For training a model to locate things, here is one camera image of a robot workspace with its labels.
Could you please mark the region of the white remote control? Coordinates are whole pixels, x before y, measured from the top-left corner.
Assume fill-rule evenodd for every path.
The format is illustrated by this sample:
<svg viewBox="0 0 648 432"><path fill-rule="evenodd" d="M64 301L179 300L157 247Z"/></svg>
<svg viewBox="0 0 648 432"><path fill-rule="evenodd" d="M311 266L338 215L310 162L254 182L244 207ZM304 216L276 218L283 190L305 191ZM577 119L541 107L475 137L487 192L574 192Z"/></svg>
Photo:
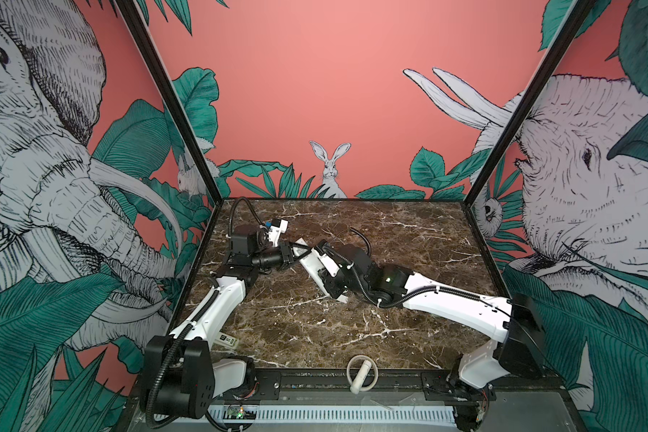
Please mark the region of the white remote control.
<svg viewBox="0 0 648 432"><path fill-rule="evenodd" d="M347 295L344 295L343 293L333 295L326 288L324 280L321 276L321 272L324 272L325 275L329 275L329 270L327 266L325 266L325 264L321 261L322 255L320 255L320 253L315 248L311 248L309 253L298 253L297 257L302 257L299 263L303 266L305 271L308 273L308 275L311 277L313 282L316 284L316 286L324 296L336 300L337 302L348 302Z"/></svg>

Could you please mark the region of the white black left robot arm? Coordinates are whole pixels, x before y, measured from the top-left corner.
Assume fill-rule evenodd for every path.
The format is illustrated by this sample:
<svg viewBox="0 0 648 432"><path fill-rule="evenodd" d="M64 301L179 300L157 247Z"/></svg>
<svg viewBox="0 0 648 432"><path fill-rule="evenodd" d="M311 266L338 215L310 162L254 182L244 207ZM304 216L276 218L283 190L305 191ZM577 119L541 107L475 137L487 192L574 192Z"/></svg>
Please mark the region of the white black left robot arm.
<svg viewBox="0 0 648 432"><path fill-rule="evenodd" d="M148 428L164 428L179 418L200 419L225 392L254 391L253 360L236 356L214 362L211 347L261 273L288 268L311 253L302 242L279 239L286 225L237 227L210 293L167 336L149 342L140 378L140 409Z"/></svg>

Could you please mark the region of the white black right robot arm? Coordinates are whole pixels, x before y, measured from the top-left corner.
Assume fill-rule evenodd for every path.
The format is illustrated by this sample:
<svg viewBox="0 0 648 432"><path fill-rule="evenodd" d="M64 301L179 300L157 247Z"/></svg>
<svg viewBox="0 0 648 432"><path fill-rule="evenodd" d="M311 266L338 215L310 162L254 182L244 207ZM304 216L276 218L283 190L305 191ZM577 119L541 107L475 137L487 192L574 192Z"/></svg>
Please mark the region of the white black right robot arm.
<svg viewBox="0 0 648 432"><path fill-rule="evenodd" d="M396 264L377 264L365 250L339 249L322 241L302 265L315 284L338 300L354 293L379 309L422 311L474 329L488 338L460 356L448 377L482 389L506 375L538 379L545 374L545 331L532 298L469 292Z"/></svg>

